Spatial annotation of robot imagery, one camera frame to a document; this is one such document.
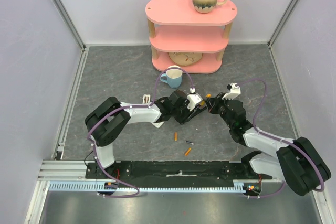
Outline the black remote control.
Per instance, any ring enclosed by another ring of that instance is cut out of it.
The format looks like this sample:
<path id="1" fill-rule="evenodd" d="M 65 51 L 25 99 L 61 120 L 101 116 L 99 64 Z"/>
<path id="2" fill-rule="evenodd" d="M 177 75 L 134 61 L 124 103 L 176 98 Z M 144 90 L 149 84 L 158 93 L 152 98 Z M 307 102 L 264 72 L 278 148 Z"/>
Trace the black remote control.
<path id="1" fill-rule="evenodd" d="M 193 117 L 199 115 L 204 110 L 207 110 L 207 107 L 205 105 L 198 105 L 196 106 L 189 114 L 188 119 L 191 120 Z"/>

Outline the slim white remote control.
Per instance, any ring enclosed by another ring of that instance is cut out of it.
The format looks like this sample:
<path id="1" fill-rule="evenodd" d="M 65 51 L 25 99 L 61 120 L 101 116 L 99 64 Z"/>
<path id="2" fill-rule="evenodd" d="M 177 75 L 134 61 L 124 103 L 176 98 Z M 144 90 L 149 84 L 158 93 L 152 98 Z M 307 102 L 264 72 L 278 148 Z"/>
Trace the slim white remote control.
<path id="1" fill-rule="evenodd" d="M 142 103 L 147 104 L 147 103 L 150 103 L 150 102 L 151 102 L 151 95 L 150 94 L 144 94 Z"/>

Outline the wide white remote control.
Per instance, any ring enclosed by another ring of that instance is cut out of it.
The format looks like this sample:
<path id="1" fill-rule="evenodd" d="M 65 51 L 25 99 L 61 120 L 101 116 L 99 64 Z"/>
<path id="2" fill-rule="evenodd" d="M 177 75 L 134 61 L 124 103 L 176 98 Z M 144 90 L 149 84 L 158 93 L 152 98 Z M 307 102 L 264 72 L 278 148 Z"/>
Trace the wide white remote control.
<path id="1" fill-rule="evenodd" d="M 156 128 L 160 128 L 163 124 L 164 122 L 152 123 L 152 125 L 155 126 Z"/>

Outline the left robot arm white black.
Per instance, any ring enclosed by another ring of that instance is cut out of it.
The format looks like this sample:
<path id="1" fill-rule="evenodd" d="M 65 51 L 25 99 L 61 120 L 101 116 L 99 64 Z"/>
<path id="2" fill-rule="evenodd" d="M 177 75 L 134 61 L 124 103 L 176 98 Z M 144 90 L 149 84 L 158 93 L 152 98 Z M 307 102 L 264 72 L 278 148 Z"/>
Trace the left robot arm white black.
<path id="1" fill-rule="evenodd" d="M 129 104 L 116 97 L 107 98 L 85 118 L 88 138 L 93 142 L 98 160 L 97 173 L 111 178 L 115 173 L 113 142 L 128 124 L 161 123 L 174 118 L 179 124 L 188 122 L 200 107 L 202 97 L 193 92 L 175 90 L 169 97 L 151 103 Z"/>

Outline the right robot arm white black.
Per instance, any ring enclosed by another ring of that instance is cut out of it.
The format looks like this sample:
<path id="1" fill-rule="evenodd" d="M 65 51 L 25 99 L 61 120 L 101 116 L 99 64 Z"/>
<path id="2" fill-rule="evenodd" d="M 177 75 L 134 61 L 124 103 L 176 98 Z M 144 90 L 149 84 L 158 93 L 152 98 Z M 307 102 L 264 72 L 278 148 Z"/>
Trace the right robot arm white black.
<path id="1" fill-rule="evenodd" d="M 223 93 L 205 103 L 211 114 L 224 120 L 235 142 L 256 149 L 240 166 L 245 178 L 265 174 L 282 180 L 300 196 L 324 189 L 331 172 L 307 138 L 283 138 L 257 128 L 247 120 L 243 103 L 225 99 Z"/>

